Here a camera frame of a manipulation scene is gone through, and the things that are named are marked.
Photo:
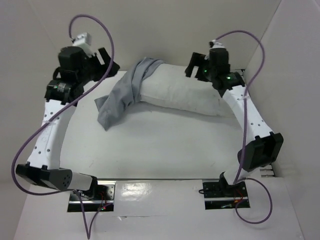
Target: purple cable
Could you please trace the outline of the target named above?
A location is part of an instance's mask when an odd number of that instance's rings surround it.
[[[82,202],[82,199],[81,199],[81,195],[79,194],[79,192],[77,192],[76,190],[73,191],[79,198],[79,201],[80,201],[80,206],[81,206],[81,212],[82,212],[82,216],[83,216],[83,222],[84,222],[84,228],[85,228],[85,232],[86,232],[86,237],[88,238],[88,240],[90,239],[91,237],[91,228],[92,228],[92,224],[94,223],[94,220],[95,218],[97,217],[98,213],[105,207],[111,205],[112,203],[107,203],[105,204],[104,206],[98,208],[98,210],[95,212],[95,214],[93,215],[93,218],[91,219],[91,222],[90,222],[90,226],[89,226],[89,229],[88,229],[88,224],[87,224],[87,219],[86,219],[86,213],[85,213],[85,206],[84,206],[84,203]]]
[[[240,176],[240,172],[241,172],[241,169],[243,168],[244,166],[244,162],[245,162],[245,151],[246,151],[246,142],[247,142],[247,130],[248,130],[248,107],[247,107],[247,99],[245,98],[245,96],[248,94],[248,91],[249,91],[249,87],[251,86],[251,84],[253,83],[253,81],[256,79],[256,77],[258,76],[258,74],[260,73],[261,69],[263,68],[264,64],[265,64],[265,59],[266,59],[266,52],[265,52],[265,48],[264,46],[262,45],[261,41],[255,36],[253,35],[251,32],[248,32],[248,31],[245,31],[245,30],[234,30],[234,31],[229,31],[219,37],[216,38],[216,40],[219,40],[227,35],[230,35],[230,34],[234,34],[234,33],[243,33],[243,34],[247,34],[251,37],[253,37],[257,43],[259,44],[259,46],[261,47],[261,51],[262,51],[262,61],[261,61],[261,64],[260,64],[260,67],[258,68],[258,70],[256,71],[256,73],[253,75],[253,77],[250,79],[250,81],[247,83],[246,85],[246,88],[244,90],[244,94],[243,94],[243,101],[244,101],[244,124],[243,124],[243,141],[242,141],[242,150],[241,150],[241,158],[240,158],[240,163],[239,163],[239,169],[238,169],[238,172],[236,173],[236,176],[235,176],[235,179],[233,181],[233,184],[236,184],[240,181],[243,181],[243,180],[252,180],[252,181],[255,181],[257,182],[258,184],[260,184],[266,191],[267,195],[268,195],[268,198],[269,198],[269,201],[270,201],[270,210],[269,210],[269,213],[268,215],[261,221],[248,221],[246,219],[244,219],[242,216],[240,216],[239,212],[238,212],[238,206],[241,202],[243,201],[240,201],[238,202],[236,205],[235,205],[235,212],[236,214],[238,215],[238,217],[248,223],[248,224],[262,224],[264,223],[265,221],[267,221],[270,216],[271,216],[271,213],[273,211],[273,203],[272,203],[272,198],[271,198],[271,195],[270,195],[270,192],[268,191],[268,189],[266,188],[266,186],[254,179],[254,178],[251,178],[251,177],[247,177],[245,179],[241,179],[241,180],[238,180],[239,179],[239,176]]]
[[[114,41],[111,37],[111,34],[109,32],[109,30],[107,29],[107,27],[96,17],[88,15],[88,14],[78,14],[76,16],[74,16],[74,18],[71,19],[70,23],[69,23],[69,37],[72,38],[71,36],[71,28],[72,28],[72,24],[74,23],[74,21],[78,18],[88,18],[88,19],[92,19],[95,22],[97,22],[106,32],[106,34],[109,37],[110,40],[110,45],[111,45],[111,60],[110,60],[110,64],[107,68],[107,70],[105,71],[105,74],[101,77],[101,79],[93,86],[91,87],[88,91],[86,91],[83,95],[81,95],[80,97],[78,97],[77,99],[75,99],[74,101],[72,101],[71,103],[69,103],[68,105],[66,105],[64,108],[62,108],[60,111],[58,111],[55,115],[53,115],[49,120],[48,123],[45,123],[44,125],[42,125],[37,131],[35,131],[34,134],[32,134],[26,141],[24,144],[22,144],[22,146],[20,147],[20,149],[18,150],[18,152],[16,153],[16,155],[14,156],[14,159],[12,161],[11,164],[11,177],[13,179],[14,184],[24,193],[26,194],[30,194],[30,195],[34,195],[34,196],[46,196],[46,195],[51,195],[51,194],[57,194],[60,193],[60,191],[53,191],[53,192],[47,192],[47,193],[37,193],[37,192],[31,192],[27,189],[24,189],[18,182],[17,177],[16,177],[16,173],[15,173],[15,166],[18,160],[19,155],[21,154],[21,152],[25,149],[25,147],[31,142],[32,139],[34,139],[40,132],[42,132],[49,124],[50,122],[52,122],[56,117],[58,117],[62,112],[64,112],[65,110],[67,110],[68,108],[70,108],[71,106],[75,105],[77,102],[79,102],[81,99],[83,99],[85,96],[87,96],[89,93],[91,93],[96,87],[98,87],[102,81],[108,76],[111,67],[114,63],[114,58],[115,58],[115,45],[114,45]]]

